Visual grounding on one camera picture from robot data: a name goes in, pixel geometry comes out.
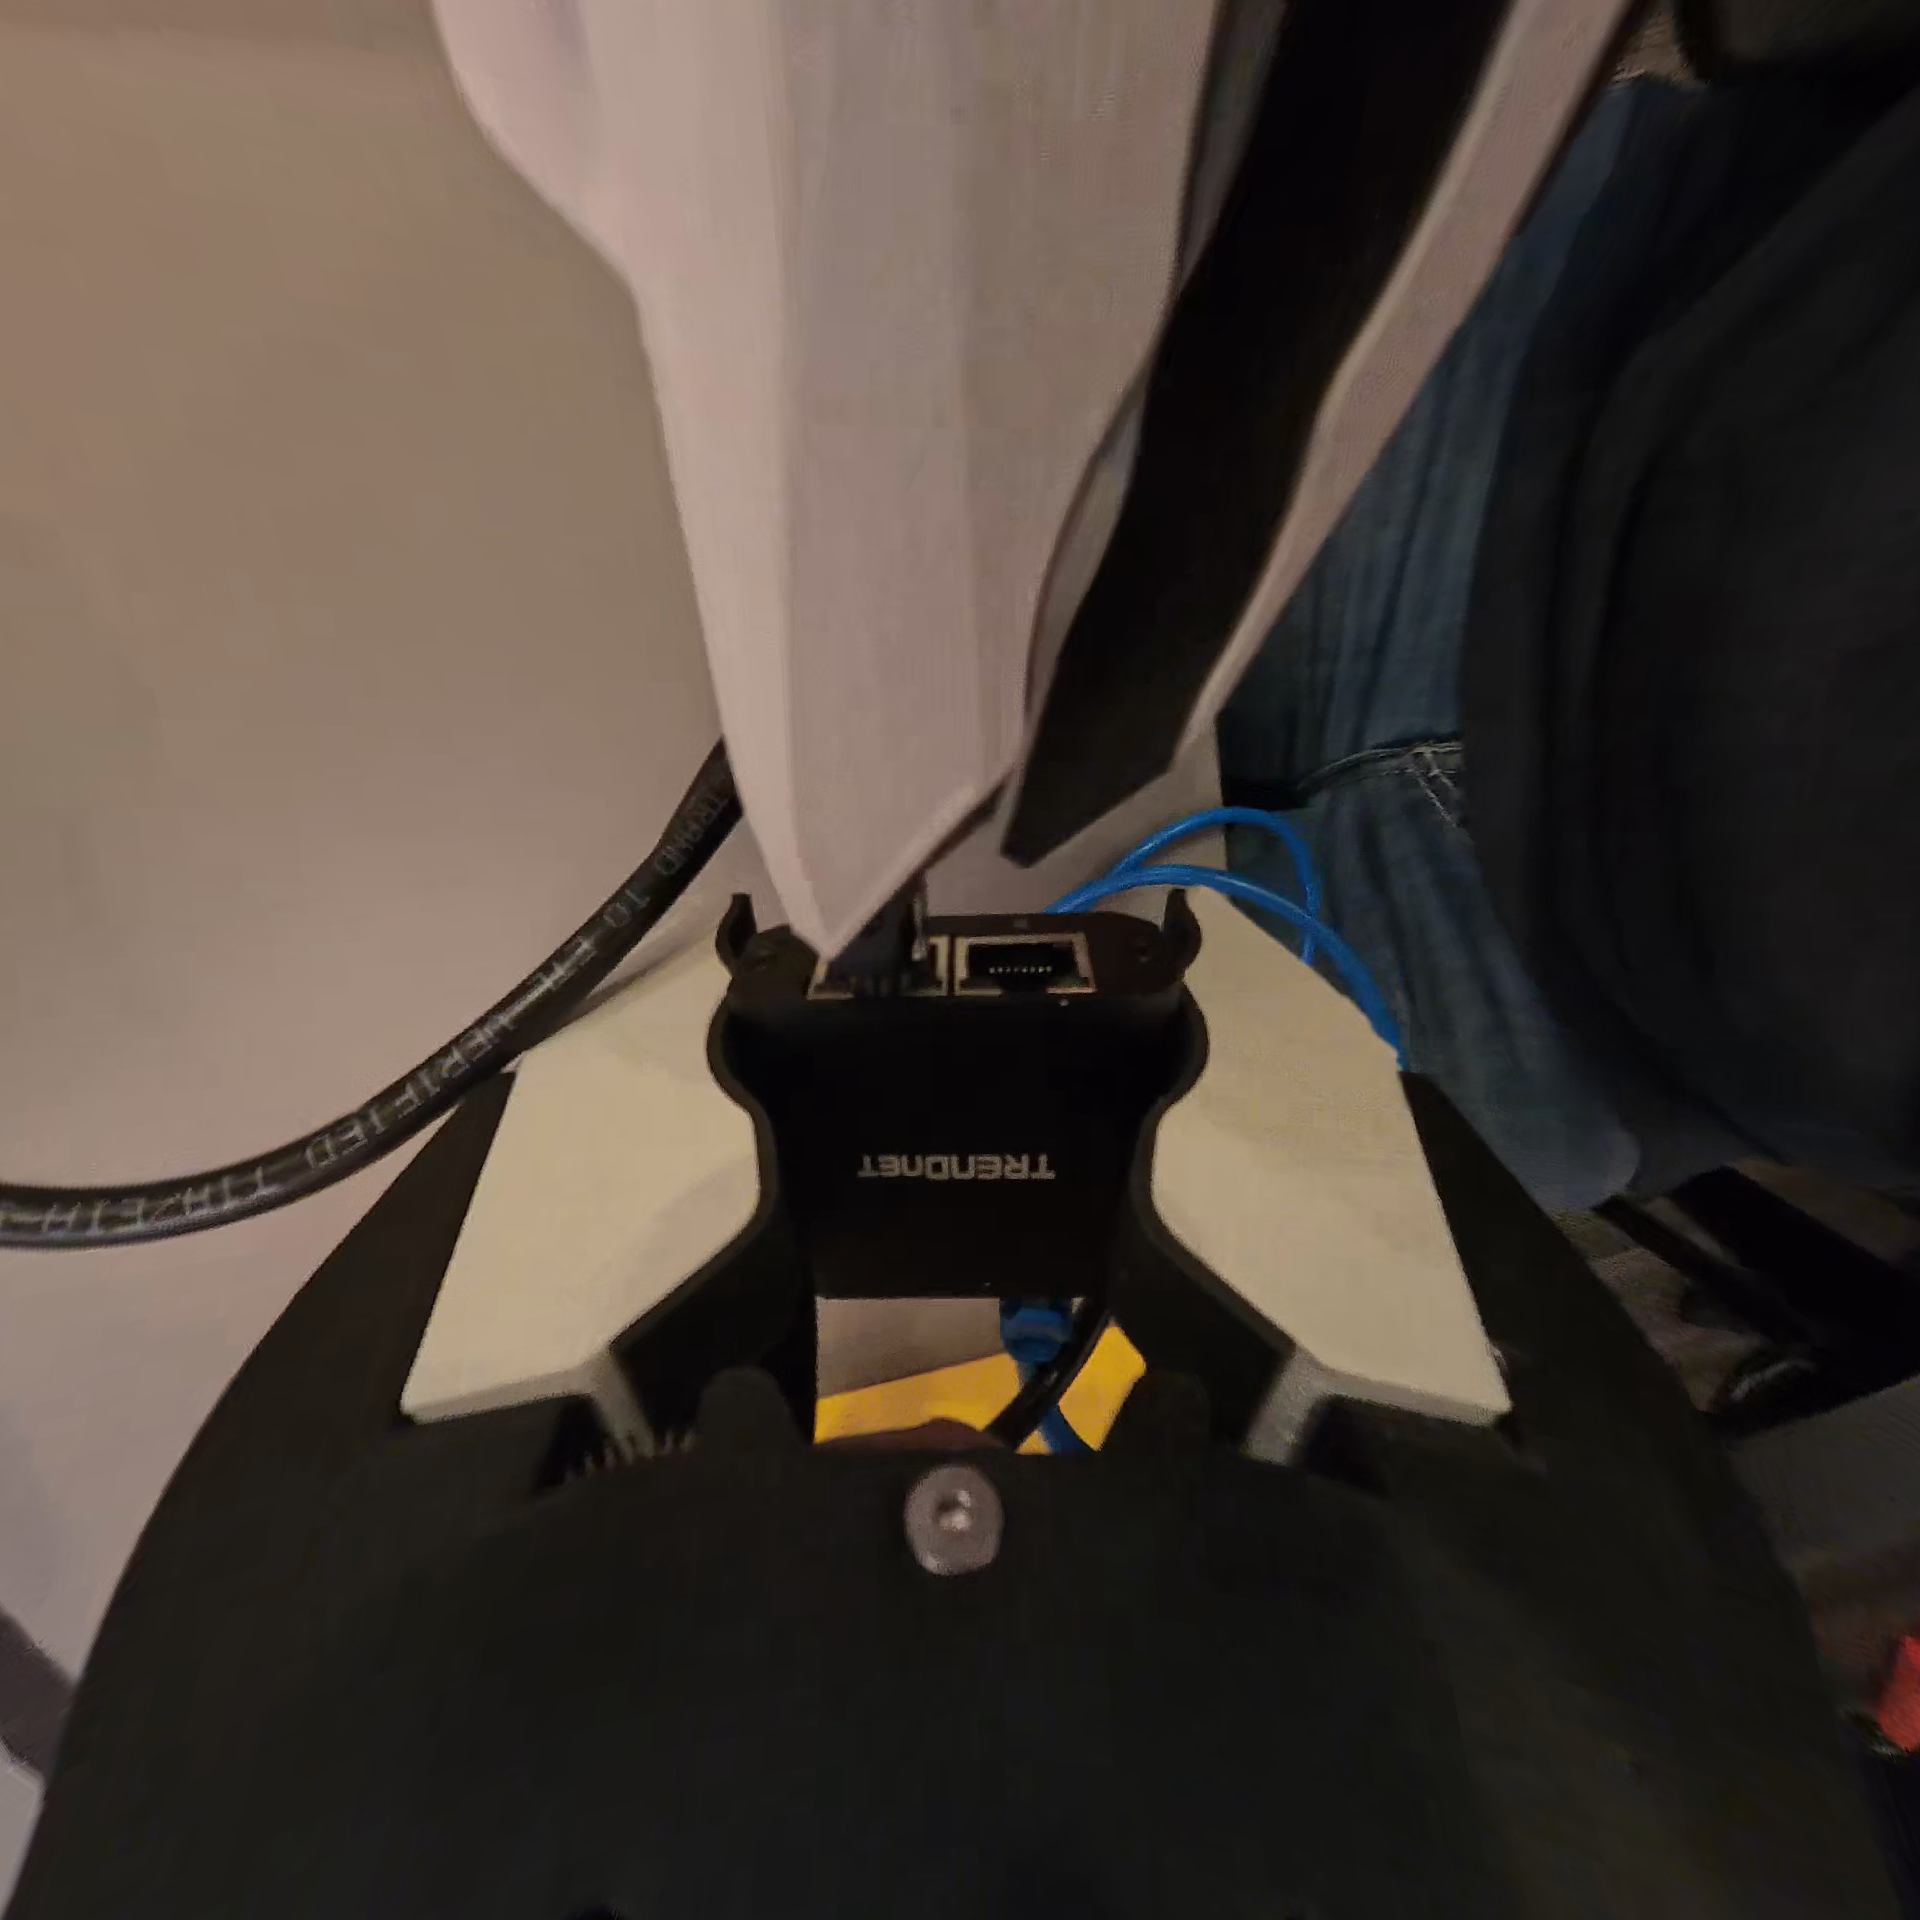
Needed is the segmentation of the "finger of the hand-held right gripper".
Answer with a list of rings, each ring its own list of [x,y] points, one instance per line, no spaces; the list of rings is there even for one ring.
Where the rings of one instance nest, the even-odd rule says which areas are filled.
[[[431,14],[630,292],[736,790],[841,951],[1017,768],[1284,6]]]
[[[1158,782],[1400,423],[1629,4],[1004,4],[1000,855]]]

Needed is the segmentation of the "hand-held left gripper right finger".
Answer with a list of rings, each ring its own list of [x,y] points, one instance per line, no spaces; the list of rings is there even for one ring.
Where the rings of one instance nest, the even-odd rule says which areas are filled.
[[[1112,1320],[1215,1439],[1298,1454],[1337,1404],[1497,1428],[1511,1400],[1389,1045],[1225,897],[1191,934],[1172,1079],[1112,1243]]]

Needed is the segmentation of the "person's jeans leg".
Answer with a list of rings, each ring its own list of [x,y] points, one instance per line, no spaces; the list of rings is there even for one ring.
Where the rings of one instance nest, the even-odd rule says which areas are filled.
[[[1429,1077],[1552,1214],[1638,1145],[1480,880],[1461,718],[1472,571],[1524,349],[1602,188],[1684,100],[1606,87],[1215,721],[1222,796],[1288,805],[1324,917]]]

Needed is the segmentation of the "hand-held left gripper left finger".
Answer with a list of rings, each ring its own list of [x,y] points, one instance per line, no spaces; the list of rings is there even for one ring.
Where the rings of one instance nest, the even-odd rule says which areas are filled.
[[[509,1071],[421,1347],[399,1390],[412,1423],[581,1400],[600,1432],[677,1432],[713,1374],[784,1374],[816,1425],[810,1308],[774,1280],[765,1308],[722,1303],[701,1272],[769,1221],[749,1111],[722,1087],[711,1030],[728,934],[688,940]]]

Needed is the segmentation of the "black network switch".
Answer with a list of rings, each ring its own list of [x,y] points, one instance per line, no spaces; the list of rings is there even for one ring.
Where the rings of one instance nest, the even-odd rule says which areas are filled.
[[[738,896],[714,934],[722,1087],[825,1303],[1104,1293],[1151,1111],[1197,1045],[1197,917],[932,919],[856,991]]]

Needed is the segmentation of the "yellow divided plastic bin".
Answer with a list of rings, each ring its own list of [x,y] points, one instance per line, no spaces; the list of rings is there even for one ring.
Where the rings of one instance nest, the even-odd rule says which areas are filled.
[[[1142,1371],[1145,1360],[1126,1335],[1106,1327],[1061,1404],[1063,1416],[1085,1444],[1093,1448],[1104,1444]],[[988,1358],[825,1397],[816,1408],[814,1436],[820,1444],[830,1444],[926,1423],[985,1431],[1020,1385],[1017,1365],[1005,1351],[997,1351]]]

